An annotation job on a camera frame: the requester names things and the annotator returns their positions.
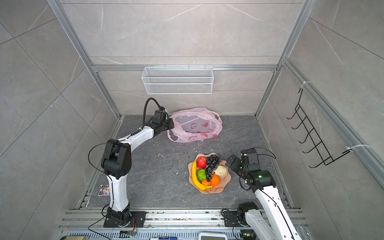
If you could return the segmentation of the yellow fake banana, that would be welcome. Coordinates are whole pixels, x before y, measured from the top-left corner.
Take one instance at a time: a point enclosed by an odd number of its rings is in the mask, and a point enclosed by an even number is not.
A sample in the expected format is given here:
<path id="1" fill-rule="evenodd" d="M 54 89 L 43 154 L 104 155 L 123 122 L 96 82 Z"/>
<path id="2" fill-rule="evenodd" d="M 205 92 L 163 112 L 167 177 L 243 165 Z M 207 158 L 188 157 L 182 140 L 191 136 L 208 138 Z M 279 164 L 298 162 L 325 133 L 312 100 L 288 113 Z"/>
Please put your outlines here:
<path id="1" fill-rule="evenodd" d="M 197 162 L 196 161 L 192 162 L 191 169 L 190 169 L 190 177 L 192 180 L 192 184 L 200 191 L 207 191 L 213 188 L 213 186 L 205 186 L 199 182 L 197 178 Z"/>

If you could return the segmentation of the white device at bottom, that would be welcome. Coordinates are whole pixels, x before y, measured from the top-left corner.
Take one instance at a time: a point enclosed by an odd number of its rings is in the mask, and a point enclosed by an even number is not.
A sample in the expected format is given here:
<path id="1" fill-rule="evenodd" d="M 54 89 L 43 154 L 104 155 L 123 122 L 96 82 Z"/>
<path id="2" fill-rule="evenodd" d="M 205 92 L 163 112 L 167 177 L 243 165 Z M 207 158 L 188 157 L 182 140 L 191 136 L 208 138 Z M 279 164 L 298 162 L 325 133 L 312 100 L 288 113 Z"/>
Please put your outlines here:
<path id="1" fill-rule="evenodd" d="M 198 240 L 228 240 L 228 236 L 223 233 L 201 232 Z"/>

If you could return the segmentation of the red fake apple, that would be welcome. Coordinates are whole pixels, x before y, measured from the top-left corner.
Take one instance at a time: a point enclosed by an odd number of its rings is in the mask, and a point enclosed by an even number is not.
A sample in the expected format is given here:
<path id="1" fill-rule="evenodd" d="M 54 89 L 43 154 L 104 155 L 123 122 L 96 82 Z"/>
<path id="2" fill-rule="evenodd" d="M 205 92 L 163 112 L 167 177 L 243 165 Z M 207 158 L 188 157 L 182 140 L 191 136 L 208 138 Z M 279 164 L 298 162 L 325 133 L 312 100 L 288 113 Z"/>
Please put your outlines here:
<path id="1" fill-rule="evenodd" d="M 197 159 L 197 168 L 203 170 L 206 167 L 207 167 L 207 159 L 206 159 L 206 157 L 199 157 Z"/>

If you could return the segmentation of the green fake fruit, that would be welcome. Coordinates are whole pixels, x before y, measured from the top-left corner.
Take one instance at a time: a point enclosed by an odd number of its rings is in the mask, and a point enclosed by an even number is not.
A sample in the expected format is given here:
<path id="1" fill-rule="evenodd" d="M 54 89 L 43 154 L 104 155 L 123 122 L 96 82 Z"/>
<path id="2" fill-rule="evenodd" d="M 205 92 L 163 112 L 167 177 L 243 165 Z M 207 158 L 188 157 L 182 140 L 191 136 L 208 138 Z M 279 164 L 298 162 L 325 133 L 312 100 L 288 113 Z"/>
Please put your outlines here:
<path id="1" fill-rule="evenodd" d="M 199 182 L 202 182 L 207 179 L 206 171 L 201 169 L 197 171 L 197 179 Z"/>

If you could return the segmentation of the orange fake fruit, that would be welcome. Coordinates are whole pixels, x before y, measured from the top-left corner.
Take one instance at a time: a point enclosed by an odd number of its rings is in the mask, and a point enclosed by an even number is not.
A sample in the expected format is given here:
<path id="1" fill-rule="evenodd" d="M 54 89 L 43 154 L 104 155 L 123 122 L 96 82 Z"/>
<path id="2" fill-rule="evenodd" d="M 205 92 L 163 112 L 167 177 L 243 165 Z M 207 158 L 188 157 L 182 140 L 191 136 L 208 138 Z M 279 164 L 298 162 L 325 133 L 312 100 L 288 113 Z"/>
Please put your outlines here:
<path id="1" fill-rule="evenodd" d="M 217 187 L 220 184 L 220 178 L 215 174 L 211 175 L 210 184 L 213 187 Z"/>
<path id="2" fill-rule="evenodd" d="M 204 186 L 206 186 L 206 187 L 211 186 L 211 183 L 208 182 L 207 180 L 203 180 L 203 181 L 201 182 L 201 184 L 204 185 Z"/>

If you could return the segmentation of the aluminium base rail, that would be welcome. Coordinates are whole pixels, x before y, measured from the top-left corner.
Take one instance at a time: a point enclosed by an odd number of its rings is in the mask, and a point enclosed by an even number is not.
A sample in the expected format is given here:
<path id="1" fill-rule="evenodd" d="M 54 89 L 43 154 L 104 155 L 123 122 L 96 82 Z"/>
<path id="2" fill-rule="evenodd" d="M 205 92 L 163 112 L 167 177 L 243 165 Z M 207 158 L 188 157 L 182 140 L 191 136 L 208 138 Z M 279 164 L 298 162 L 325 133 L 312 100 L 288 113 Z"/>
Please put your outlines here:
<path id="1" fill-rule="evenodd" d="M 229 229 L 239 223 L 236 210 L 133 210 L 139 230 Z M 100 209 L 67 210 L 59 217 L 61 230 L 85 230 L 103 217 Z"/>

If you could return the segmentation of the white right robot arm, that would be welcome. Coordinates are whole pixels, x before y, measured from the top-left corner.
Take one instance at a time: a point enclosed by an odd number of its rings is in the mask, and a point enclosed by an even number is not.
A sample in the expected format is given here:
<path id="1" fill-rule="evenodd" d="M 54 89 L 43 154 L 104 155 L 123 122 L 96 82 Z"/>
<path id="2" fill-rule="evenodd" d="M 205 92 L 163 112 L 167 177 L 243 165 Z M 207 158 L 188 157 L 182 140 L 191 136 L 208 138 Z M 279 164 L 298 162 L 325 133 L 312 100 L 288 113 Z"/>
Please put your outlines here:
<path id="1" fill-rule="evenodd" d="M 249 226 L 260 240 L 300 240 L 301 236 L 292 223 L 283 203 L 276 181 L 268 170 L 262 170 L 259 156 L 275 158 L 267 154 L 259 154 L 254 147 L 241 151 L 241 156 L 231 155 L 226 167 L 239 176 L 239 184 L 245 191 L 252 191 L 267 216 L 264 219 L 262 212 L 254 202 L 239 204 L 237 208 L 237 223 Z"/>

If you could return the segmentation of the dark fake grapes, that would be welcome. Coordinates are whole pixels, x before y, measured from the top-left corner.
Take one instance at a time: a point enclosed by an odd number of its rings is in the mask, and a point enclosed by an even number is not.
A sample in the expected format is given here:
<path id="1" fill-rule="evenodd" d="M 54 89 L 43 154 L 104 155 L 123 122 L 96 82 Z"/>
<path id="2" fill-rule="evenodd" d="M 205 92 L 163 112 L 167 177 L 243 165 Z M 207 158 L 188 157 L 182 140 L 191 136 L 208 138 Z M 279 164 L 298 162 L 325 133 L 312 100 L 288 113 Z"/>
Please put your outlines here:
<path id="1" fill-rule="evenodd" d="M 213 171 L 217 168 L 217 166 L 219 165 L 220 163 L 220 159 L 217 155 L 213 154 L 213 155 L 210 155 L 209 157 L 206 158 L 206 168 L 205 168 L 205 172 L 206 172 L 206 180 L 208 182 L 211 181 L 212 179 L 212 174 L 213 174 Z"/>

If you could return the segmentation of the pink plastic bag fruit print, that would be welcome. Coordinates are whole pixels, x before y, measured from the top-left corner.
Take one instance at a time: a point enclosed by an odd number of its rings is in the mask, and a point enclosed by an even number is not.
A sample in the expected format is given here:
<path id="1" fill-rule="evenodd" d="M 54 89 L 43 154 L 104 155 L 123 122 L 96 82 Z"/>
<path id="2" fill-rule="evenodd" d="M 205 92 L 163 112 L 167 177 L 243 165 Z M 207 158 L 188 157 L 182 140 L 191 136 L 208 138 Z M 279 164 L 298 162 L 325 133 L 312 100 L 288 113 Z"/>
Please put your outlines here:
<path id="1" fill-rule="evenodd" d="M 176 143 L 190 143 L 216 138 L 223 129 L 220 115 L 205 107 L 174 112 L 170 117 L 174 128 L 167 131 L 168 138 Z"/>

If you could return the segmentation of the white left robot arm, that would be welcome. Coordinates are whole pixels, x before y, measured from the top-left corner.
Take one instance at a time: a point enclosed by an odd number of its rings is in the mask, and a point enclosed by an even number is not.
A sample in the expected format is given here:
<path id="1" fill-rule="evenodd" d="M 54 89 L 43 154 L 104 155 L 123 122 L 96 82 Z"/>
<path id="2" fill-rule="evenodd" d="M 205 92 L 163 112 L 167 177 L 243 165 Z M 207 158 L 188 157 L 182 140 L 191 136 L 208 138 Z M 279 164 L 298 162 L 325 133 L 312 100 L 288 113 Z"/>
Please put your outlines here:
<path id="1" fill-rule="evenodd" d="M 107 141 L 101 163 L 104 174 L 107 175 L 109 181 L 111 197 L 107 209 L 107 221 L 114 221 L 114 224 L 119 227 L 130 224 L 127 174 L 132 167 L 132 152 L 147 140 L 173 128 L 173 120 L 168 117 L 165 108 L 161 107 L 135 132 L 118 140 L 110 139 Z"/>

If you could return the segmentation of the pink scalloped plate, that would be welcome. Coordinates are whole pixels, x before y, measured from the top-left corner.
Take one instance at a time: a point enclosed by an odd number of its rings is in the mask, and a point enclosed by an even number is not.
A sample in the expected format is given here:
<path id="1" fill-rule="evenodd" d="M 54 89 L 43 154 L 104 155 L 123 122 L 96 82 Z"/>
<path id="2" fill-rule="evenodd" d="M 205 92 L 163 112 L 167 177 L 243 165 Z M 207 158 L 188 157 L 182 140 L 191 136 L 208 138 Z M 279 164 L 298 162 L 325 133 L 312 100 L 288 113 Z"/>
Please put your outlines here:
<path id="1" fill-rule="evenodd" d="M 196 157 L 196 161 L 198 160 L 199 157 L 210 157 L 211 155 L 214 155 L 215 153 L 212 153 L 212 154 L 209 154 L 209 155 L 203 155 L 203 154 L 198 154 L 197 157 Z M 218 186 L 216 187 L 211 187 L 211 186 L 203 186 L 203 187 L 207 187 L 206 190 L 200 190 L 198 187 L 195 186 L 194 182 L 193 182 L 193 163 L 194 162 L 191 162 L 189 163 L 188 165 L 188 168 L 189 168 L 189 182 L 196 188 L 198 189 L 202 194 L 216 194 L 216 193 L 221 193 L 225 186 L 230 182 L 231 180 L 231 175 L 228 173 L 225 177 L 219 177 L 220 179 L 220 182 L 218 184 Z M 220 166 L 223 166 L 225 169 L 227 169 L 227 171 L 229 170 L 227 166 L 225 166 L 225 163 L 226 161 L 224 160 L 220 160 L 220 163 L 219 165 Z"/>

